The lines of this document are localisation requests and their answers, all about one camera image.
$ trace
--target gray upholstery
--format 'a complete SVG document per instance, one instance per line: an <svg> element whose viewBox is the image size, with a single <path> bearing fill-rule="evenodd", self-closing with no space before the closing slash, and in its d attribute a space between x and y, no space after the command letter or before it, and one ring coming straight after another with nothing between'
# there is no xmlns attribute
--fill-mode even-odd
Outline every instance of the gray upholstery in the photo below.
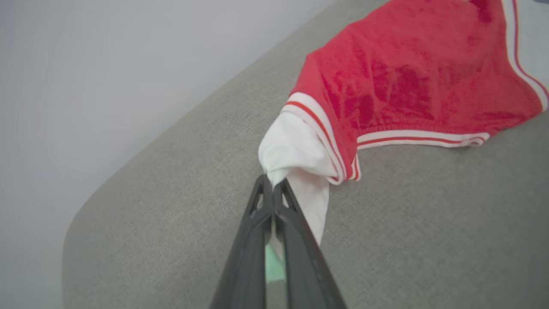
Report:
<svg viewBox="0 0 549 309"><path fill-rule="evenodd" d="M306 54L382 3L328 8L106 181L67 232L65 308L207 308ZM361 151L321 246L348 307L549 308L548 118L478 148Z"/></svg>

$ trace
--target white fabric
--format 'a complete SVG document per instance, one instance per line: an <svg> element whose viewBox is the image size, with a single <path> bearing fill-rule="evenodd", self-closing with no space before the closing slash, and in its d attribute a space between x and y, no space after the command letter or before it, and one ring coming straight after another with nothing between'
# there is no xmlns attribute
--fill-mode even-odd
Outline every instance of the white fabric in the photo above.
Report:
<svg viewBox="0 0 549 309"><path fill-rule="evenodd" d="M292 186L315 240L320 244L328 210L329 182L335 167L322 142L301 118L281 113L259 146L259 162L269 181L277 185L284 178ZM282 245L274 236L271 246L282 259Z"/></svg>

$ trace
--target cloth fold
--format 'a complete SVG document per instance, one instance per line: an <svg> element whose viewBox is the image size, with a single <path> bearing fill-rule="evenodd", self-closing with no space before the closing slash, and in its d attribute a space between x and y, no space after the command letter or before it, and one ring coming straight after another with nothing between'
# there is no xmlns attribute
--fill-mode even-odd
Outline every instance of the cloth fold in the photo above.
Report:
<svg viewBox="0 0 549 309"><path fill-rule="evenodd" d="M359 149L480 146L547 109L517 18L515 0L392 0L306 57L259 159L295 184L318 243L329 184L360 179Z"/></svg>

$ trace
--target red towel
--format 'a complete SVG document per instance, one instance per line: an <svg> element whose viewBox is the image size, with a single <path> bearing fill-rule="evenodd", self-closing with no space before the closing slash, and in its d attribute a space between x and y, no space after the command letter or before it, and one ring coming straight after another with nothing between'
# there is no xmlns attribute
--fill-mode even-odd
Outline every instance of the red towel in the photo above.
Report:
<svg viewBox="0 0 549 309"><path fill-rule="evenodd" d="M338 184L358 149L480 145L547 108L520 67L514 0L392 0L306 58L283 112L327 149Z"/></svg>

